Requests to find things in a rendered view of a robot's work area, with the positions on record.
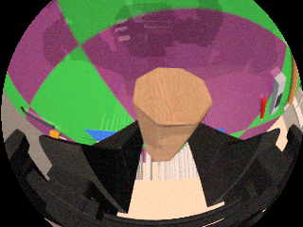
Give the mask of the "orange-handled screwdriver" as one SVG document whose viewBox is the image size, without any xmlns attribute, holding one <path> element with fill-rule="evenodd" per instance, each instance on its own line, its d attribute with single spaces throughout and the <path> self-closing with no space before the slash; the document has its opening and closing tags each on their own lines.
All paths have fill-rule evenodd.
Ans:
<svg viewBox="0 0 303 227">
<path fill-rule="evenodd" d="M 61 133 L 60 132 L 56 132 L 56 131 L 54 131 L 54 130 L 50 130 L 50 137 L 58 137 L 58 139 L 61 139 Z M 65 139 L 65 137 L 62 137 L 62 139 L 64 139 L 64 140 L 67 140 L 67 139 Z"/>
</svg>

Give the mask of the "blue flat strip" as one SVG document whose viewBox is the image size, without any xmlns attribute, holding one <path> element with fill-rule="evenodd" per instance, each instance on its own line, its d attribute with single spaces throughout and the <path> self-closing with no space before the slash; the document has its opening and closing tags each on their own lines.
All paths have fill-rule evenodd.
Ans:
<svg viewBox="0 0 303 227">
<path fill-rule="evenodd" d="M 224 129 L 217 129 L 217 130 L 224 131 Z M 114 135 L 114 133 L 117 132 L 117 131 L 96 131 L 96 130 L 84 130 L 84 131 L 90 133 L 90 135 L 94 137 L 96 141 L 105 140 L 106 137 Z"/>
</svg>

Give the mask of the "red-handled screwdriver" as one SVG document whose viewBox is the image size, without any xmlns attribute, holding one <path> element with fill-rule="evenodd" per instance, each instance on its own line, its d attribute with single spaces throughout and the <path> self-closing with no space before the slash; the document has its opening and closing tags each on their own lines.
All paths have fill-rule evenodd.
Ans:
<svg viewBox="0 0 303 227">
<path fill-rule="evenodd" d="M 260 111 L 260 122 L 262 121 L 262 117 L 265 115 L 265 107 L 266 107 L 266 98 L 263 98 L 261 100 L 262 106 L 261 106 L 261 111 Z"/>
</svg>

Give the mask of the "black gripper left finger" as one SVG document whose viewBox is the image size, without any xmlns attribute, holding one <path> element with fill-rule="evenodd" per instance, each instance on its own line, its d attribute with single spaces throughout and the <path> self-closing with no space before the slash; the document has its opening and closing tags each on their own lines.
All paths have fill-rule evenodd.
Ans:
<svg viewBox="0 0 303 227">
<path fill-rule="evenodd" d="M 39 136 L 39 144 L 50 164 L 95 183 L 118 213 L 129 215 L 143 147 L 137 120 L 94 145 L 48 135 Z"/>
</svg>

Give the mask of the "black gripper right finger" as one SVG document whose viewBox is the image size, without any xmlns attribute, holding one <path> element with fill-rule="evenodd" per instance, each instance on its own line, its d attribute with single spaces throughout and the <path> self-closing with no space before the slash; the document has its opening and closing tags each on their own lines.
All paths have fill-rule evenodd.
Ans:
<svg viewBox="0 0 303 227">
<path fill-rule="evenodd" d="M 279 136 L 280 129 L 271 129 L 242 140 L 200 124 L 190 136 L 188 146 L 197 167 L 207 208 L 223 203 L 223 196 L 234 188 L 257 155 L 275 145 Z"/>
</svg>

